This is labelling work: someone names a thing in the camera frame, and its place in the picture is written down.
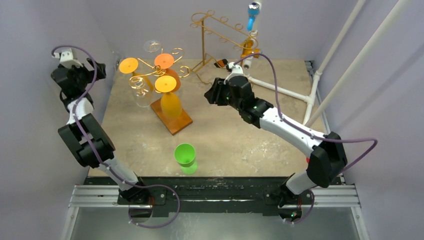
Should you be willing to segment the green plastic goblet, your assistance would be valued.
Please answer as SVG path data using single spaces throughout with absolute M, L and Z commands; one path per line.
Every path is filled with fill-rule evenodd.
M 196 150 L 189 143 L 179 144 L 174 150 L 174 158 L 185 175 L 192 175 L 198 169 Z

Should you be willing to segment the tall clear flute glass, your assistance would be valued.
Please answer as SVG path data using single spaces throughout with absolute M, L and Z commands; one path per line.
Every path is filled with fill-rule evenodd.
M 163 46 L 157 40 L 148 40 L 143 44 L 143 50 L 148 53 L 161 54 L 163 52 Z

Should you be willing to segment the yellow goblet front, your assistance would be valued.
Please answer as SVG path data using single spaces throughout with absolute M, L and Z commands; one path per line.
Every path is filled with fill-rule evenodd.
M 172 76 L 163 75 L 157 78 L 154 86 L 158 92 L 162 93 L 160 98 L 162 113 L 167 118 L 178 118 L 182 114 L 183 108 L 179 97 L 172 92 L 176 87 L 176 80 Z

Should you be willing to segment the gold rectangular wire rack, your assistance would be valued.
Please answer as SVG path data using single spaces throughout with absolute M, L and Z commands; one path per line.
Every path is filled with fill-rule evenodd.
M 242 53 L 242 44 L 247 38 L 250 37 L 257 40 L 256 33 L 247 32 L 245 27 L 240 23 L 231 24 L 226 16 L 216 16 L 214 10 L 196 12 L 190 19 L 190 26 L 199 29 L 201 32 L 201 60 L 191 68 L 191 71 L 195 74 L 198 74 L 209 63 L 214 65 L 215 61 L 229 59 L 228 57 L 215 58 L 215 54 L 207 52 L 206 36 L 211 35 L 216 37 L 220 43 L 233 45 L 233 49 L 240 56 Z

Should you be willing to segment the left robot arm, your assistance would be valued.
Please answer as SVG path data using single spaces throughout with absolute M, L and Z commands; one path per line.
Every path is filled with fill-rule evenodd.
M 69 112 L 69 120 L 58 129 L 58 134 L 82 167 L 98 169 L 107 174 L 119 187 L 119 195 L 138 205 L 146 203 L 149 191 L 137 175 L 123 166 L 115 157 L 115 146 L 93 115 L 91 96 L 87 85 L 106 78 L 105 64 L 89 60 L 94 68 L 83 64 L 59 64 L 51 78 L 61 91 L 59 99 Z

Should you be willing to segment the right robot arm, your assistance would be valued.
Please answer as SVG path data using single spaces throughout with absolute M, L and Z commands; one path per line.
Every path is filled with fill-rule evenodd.
M 288 204 L 310 188 L 327 188 L 348 163 L 337 133 L 324 134 L 283 116 L 270 102 L 255 96 L 244 76 L 228 81 L 216 78 L 204 97 L 211 105 L 233 107 L 246 123 L 277 135 L 309 158 L 306 170 L 291 175 L 281 186 L 280 196 Z

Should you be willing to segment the gold scroll glass rack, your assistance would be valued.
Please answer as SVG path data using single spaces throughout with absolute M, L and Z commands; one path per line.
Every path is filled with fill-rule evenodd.
M 181 66 L 180 72 L 183 75 L 180 75 L 172 69 L 173 65 L 182 59 L 185 52 L 182 48 L 176 47 L 170 53 L 166 53 L 162 44 L 156 40 L 147 41 L 143 49 L 155 55 L 153 65 L 140 58 L 136 59 L 136 65 L 143 63 L 150 67 L 152 72 L 134 73 L 128 84 L 139 96 L 145 97 L 153 93 L 160 95 L 159 99 L 151 101 L 149 106 L 169 132 L 175 135 L 193 122 L 184 111 L 180 100 L 181 79 L 187 77 L 191 70 L 187 66 Z

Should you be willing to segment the yellow goblet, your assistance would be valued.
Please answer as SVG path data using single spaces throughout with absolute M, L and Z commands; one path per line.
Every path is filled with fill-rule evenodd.
M 157 78 L 154 86 L 158 92 L 162 93 L 160 98 L 162 113 L 167 118 L 178 118 L 182 114 L 183 108 L 179 97 L 172 92 L 176 87 L 176 80 L 172 76 L 163 75 Z
M 135 90 L 146 89 L 149 92 L 154 90 L 153 84 L 148 78 L 148 74 L 137 73 L 136 70 L 139 66 L 139 60 L 134 57 L 128 57 L 122 60 L 118 69 L 123 74 L 131 74 L 128 84 Z

